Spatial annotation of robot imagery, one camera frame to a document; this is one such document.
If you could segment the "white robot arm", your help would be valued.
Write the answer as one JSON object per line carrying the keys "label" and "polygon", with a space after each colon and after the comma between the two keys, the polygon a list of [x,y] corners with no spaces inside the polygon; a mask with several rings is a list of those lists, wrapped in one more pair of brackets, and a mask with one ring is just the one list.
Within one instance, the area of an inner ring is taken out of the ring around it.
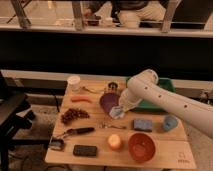
{"label": "white robot arm", "polygon": [[213,106],[167,91],[157,83],[158,75],[151,69],[131,77],[120,96],[119,105],[129,111],[146,100],[213,136]]}

